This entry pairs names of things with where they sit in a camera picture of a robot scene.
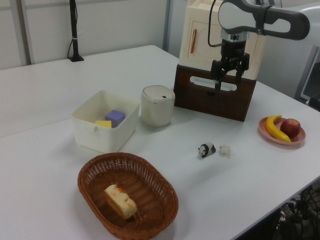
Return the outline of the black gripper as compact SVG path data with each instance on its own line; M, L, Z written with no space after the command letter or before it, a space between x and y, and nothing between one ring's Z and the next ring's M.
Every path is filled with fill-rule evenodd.
M215 80L215 89L219 91L226 71L236 70L235 81L240 83L245 71L249 69L250 55L245 52L246 41L232 42L222 40L221 61L213 60L210 77Z

